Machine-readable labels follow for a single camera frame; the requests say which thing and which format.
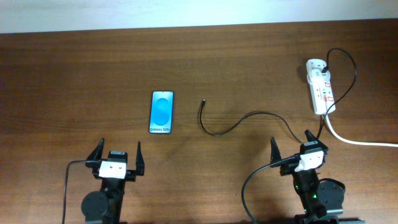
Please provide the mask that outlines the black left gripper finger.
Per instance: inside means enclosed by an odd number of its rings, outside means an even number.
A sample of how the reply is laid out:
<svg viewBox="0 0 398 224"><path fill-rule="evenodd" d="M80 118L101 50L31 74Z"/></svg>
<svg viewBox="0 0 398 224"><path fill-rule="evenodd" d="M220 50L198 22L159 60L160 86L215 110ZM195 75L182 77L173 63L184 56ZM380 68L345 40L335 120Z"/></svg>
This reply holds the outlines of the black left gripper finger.
<svg viewBox="0 0 398 224"><path fill-rule="evenodd" d="M144 176L145 162L141 152L141 142L137 143L137 154L136 154L136 175Z"/></svg>
<svg viewBox="0 0 398 224"><path fill-rule="evenodd" d="M85 165L89 168L98 168L101 164L101 158L104 148L104 138L101 138L98 145L86 158Z"/></svg>

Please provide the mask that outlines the white power strip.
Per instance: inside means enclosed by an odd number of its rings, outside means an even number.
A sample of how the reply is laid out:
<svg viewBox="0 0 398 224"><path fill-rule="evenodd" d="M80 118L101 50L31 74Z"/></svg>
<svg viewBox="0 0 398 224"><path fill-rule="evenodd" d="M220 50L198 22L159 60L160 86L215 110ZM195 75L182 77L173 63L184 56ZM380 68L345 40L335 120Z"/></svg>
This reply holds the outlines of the white power strip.
<svg viewBox="0 0 398 224"><path fill-rule="evenodd" d="M323 69L326 67L326 62L321 59L310 59L306 63L307 71L317 69ZM335 99L333 97L333 91L331 89L331 82L315 82L310 85L310 93L312 96L313 109L315 114L324 115L328 110L328 113L334 112L336 107L333 106Z"/></svg>

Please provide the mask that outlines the blue Galaxy smartphone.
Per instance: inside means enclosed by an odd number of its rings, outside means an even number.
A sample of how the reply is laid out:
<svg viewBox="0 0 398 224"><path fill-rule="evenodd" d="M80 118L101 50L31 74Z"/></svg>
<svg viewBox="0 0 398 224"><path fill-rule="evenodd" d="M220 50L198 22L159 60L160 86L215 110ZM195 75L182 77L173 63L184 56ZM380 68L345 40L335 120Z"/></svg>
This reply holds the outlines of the blue Galaxy smartphone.
<svg viewBox="0 0 398 224"><path fill-rule="evenodd" d="M172 91L154 91L150 109L149 132L151 134L170 134L174 93Z"/></svg>

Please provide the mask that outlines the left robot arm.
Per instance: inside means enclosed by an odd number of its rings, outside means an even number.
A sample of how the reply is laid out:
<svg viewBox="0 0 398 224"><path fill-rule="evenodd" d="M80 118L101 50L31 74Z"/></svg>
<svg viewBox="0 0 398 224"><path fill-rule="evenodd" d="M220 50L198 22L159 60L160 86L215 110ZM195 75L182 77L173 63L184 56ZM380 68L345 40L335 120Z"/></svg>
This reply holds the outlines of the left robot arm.
<svg viewBox="0 0 398 224"><path fill-rule="evenodd" d="M145 162L141 144L137 143L136 168L127 168L128 154L122 151L110 151L102 158L104 139L86 158L85 166L92 169L93 177L101 180L98 191L90 192L81 203L81 212L86 224L114 224L120 222L126 182L134 182L143 176Z"/></svg>

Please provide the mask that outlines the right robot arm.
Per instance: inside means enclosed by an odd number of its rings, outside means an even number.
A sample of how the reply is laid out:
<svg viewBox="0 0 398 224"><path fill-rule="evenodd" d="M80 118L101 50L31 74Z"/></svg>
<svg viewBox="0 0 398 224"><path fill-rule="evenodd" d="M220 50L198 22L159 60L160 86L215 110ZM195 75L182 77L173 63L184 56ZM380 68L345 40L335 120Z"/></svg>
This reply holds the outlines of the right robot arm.
<svg viewBox="0 0 398 224"><path fill-rule="evenodd" d="M279 167L280 175L291 175L304 214L296 215L293 223L338 223L343 213L345 185L335 179L318 178L317 169L325 163L328 147L309 131L300 151L283 159L274 138L271 138L271 167Z"/></svg>

